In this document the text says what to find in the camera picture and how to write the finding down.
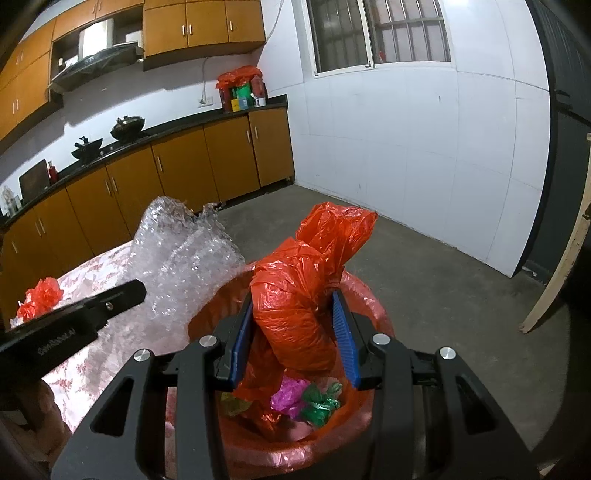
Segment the person's left hand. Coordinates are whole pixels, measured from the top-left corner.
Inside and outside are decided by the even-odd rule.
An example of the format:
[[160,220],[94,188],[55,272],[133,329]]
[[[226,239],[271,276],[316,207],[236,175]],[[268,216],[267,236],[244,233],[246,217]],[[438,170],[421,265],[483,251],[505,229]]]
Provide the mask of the person's left hand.
[[2,387],[1,418],[27,456],[49,469],[71,437],[53,391],[43,380],[21,390]]

